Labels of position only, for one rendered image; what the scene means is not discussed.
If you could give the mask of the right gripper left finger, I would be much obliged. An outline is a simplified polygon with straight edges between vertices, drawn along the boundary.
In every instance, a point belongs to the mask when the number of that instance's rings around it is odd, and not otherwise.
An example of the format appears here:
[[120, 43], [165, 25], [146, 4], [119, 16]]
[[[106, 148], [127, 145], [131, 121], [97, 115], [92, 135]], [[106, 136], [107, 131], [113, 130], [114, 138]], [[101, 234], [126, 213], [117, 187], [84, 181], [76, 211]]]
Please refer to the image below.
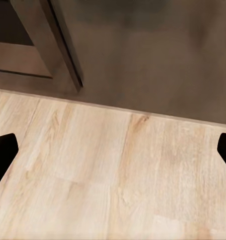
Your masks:
[[0, 136], [0, 181], [18, 152], [18, 142], [14, 133]]

